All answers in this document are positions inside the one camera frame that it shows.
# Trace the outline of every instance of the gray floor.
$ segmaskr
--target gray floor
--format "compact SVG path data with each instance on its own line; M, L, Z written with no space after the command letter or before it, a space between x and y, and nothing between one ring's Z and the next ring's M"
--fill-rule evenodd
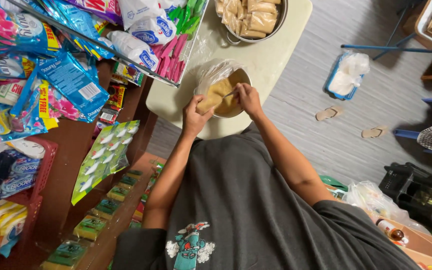
M420 80L432 54L390 53L371 62L371 71L351 101L332 99L323 85L341 44L384 45L398 21L402 4L393 0L313 0L313 12L283 74L263 105L278 129L321 175L351 181L380 182L384 165L411 162L432 172L432 155L414 141L392 134L363 139L361 131L377 125L420 130L428 122L432 97ZM395 36L401 39L400 33ZM408 47L422 47L412 40ZM375 52L365 51L370 56ZM317 122L315 113L341 105L345 113ZM148 151L167 158L180 129L158 120Z

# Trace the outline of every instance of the hand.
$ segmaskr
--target hand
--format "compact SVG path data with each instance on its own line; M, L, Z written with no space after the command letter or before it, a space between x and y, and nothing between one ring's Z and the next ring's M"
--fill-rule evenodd
M261 102L259 101L259 93L256 88L247 83L237 83L235 88L237 90L236 98L239 99L241 107L252 120L258 114L263 113L263 108L261 108Z
M214 108L201 115L196 112L196 105L204 99L205 95L194 95L188 105L183 108L183 132L182 136L195 139L203 130L206 122L213 116Z

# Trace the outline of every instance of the bottle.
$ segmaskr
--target bottle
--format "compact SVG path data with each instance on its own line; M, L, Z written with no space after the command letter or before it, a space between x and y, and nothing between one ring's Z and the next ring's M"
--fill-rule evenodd
M387 235L390 239L394 241L400 241L405 238L402 230L396 229L393 224L387 222L382 218L376 221L376 226L378 226L378 228L380 228L385 235Z

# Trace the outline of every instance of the gray t-shirt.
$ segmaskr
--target gray t-shirt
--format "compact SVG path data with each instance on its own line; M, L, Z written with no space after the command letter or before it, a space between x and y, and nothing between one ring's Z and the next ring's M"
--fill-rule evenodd
M130 229L113 270L418 270L358 207L309 206L256 132L196 142L168 230Z

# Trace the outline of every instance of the cartoon graphic print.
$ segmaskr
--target cartoon graphic print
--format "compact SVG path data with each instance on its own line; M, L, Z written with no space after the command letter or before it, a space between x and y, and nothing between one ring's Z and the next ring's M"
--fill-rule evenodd
M207 227L209 227L207 222L200 222L196 225L189 224L177 232L176 242L168 241L166 243L167 254L171 258L177 256L174 270L195 270L196 262L204 263L209 260L209 256L213 254L216 245L199 238L199 231Z

